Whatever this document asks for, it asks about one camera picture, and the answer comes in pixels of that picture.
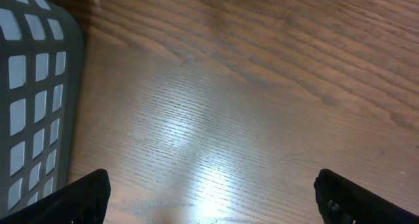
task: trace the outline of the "glossy wood surface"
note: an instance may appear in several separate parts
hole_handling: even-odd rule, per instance
[[[330,168],[419,214],[419,0],[52,0],[86,34],[70,180],[105,223],[322,223]]]

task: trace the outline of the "gray plastic basket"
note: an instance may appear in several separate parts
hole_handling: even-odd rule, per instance
[[[67,183],[80,28],[47,0],[0,0],[0,218]]]

